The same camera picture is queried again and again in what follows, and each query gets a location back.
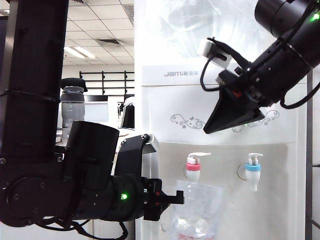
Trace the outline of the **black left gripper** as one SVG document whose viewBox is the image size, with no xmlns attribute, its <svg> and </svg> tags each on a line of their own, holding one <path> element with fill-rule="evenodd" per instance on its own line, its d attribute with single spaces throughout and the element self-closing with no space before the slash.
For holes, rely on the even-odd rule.
<svg viewBox="0 0 320 240">
<path fill-rule="evenodd" d="M 161 214 L 170 205 L 183 205 L 185 196 L 182 190 L 177 190 L 175 195 L 167 195 L 162 190 L 162 180 L 159 178 L 142 178 L 142 193 L 138 198 L 137 218 L 147 221 L 159 221 Z"/>
</svg>

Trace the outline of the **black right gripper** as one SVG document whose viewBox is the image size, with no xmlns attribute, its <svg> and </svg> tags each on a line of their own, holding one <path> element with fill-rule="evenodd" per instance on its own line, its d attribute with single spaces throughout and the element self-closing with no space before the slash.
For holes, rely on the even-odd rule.
<svg viewBox="0 0 320 240">
<path fill-rule="evenodd" d="M 241 74 L 223 70 L 217 77 L 219 99 L 203 130 L 212 134 L 262 120 L 265 115 L 255 107 L 282 101 L 312 69 L 311 47 L 276 41 Z"/>
</svg>

